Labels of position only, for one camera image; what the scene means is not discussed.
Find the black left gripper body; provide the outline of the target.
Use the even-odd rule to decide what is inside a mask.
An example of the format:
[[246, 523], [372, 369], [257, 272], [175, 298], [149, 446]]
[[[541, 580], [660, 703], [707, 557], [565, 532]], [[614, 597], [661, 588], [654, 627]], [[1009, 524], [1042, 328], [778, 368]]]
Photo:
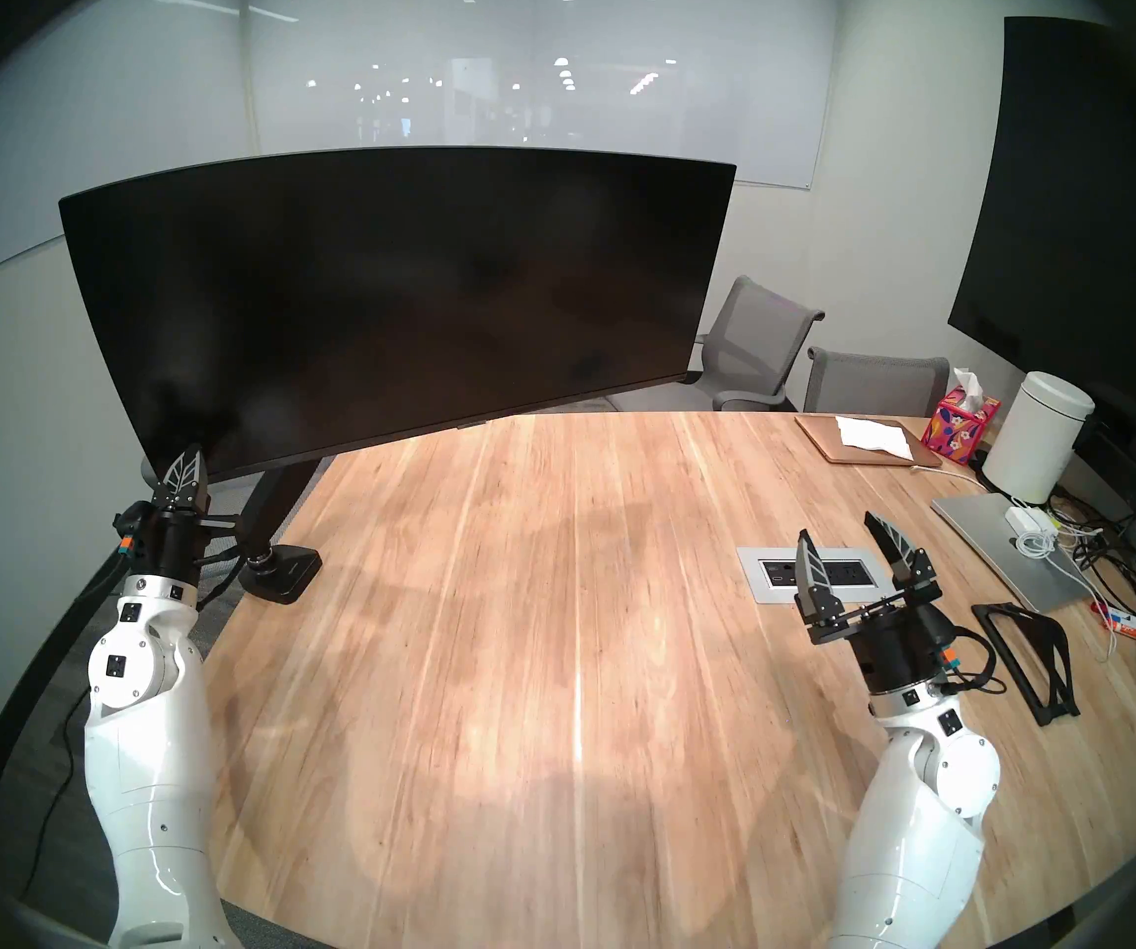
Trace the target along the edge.
[[214, 539], [233, 538], [239, 528], [239, 515], [200, 516], [145, 500], [114, 516], [118, 553], [130, 576], [161, 576], [186, 585], [200, 583], [204, 565], [239, 558], [236, 548], [233, 553], [204, 553]]

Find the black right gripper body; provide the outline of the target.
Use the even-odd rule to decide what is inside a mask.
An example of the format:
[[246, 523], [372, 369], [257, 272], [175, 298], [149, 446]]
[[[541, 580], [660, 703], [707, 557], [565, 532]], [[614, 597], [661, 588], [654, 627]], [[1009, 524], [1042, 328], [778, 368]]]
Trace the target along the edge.
[[827, 586], [803, 592], [803, 624], [815, 646], [847, 641], [871, 696], [934, 680], [957, 639], [954, 623], [932, 603], [892, 596], [847, 611]]

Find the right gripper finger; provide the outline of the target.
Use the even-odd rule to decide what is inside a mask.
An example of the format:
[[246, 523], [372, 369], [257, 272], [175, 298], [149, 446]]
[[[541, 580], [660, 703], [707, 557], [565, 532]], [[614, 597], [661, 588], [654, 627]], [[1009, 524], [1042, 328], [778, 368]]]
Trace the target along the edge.
[[844, 603], [835, 596], [815, 542], [807, 528], [797, 534], [794, 553], [794, 583], [799, 615], [805, 624], [835, 624], [844, 614]]
[[934, 603], [943, 596], [929, 553], [876, 513], [864, 513], [864, 525], [889, 564], [893, 586], [905, 603]]

